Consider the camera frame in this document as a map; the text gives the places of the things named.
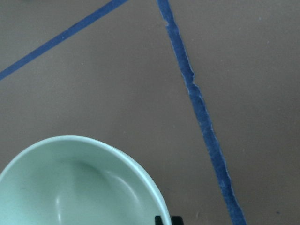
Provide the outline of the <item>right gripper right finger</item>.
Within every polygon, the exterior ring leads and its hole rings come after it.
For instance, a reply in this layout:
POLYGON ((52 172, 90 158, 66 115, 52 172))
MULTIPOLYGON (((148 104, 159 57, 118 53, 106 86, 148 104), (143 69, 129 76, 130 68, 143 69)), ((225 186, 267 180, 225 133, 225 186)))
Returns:
POLYGON ((184 225, 181 216, 171 216, 172 225, 184 225))

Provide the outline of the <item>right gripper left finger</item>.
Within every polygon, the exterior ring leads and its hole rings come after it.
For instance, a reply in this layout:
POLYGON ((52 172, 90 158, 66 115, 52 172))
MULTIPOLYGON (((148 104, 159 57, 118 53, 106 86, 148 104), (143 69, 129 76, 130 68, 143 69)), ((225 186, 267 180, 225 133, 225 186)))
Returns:
POLYGON ((155 216, 155 225, 163 225, 161 216, 155 216))

